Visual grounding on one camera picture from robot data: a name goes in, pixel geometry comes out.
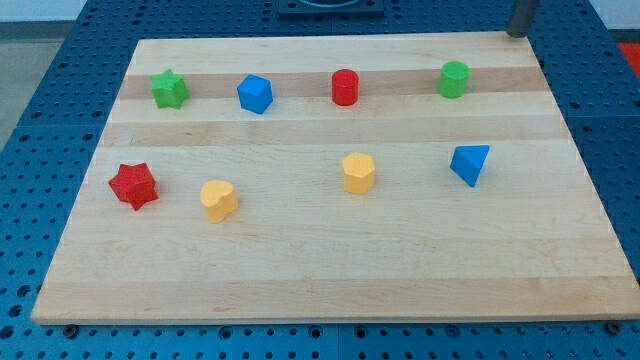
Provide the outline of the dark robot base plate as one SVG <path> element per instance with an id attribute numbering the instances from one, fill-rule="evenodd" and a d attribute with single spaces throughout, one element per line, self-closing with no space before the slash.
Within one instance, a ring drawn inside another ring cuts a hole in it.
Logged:
<path id="1" fill-rule="evenodd" d="M 280 17 L 381 15 L 384 0 L 277 0 Z"/>

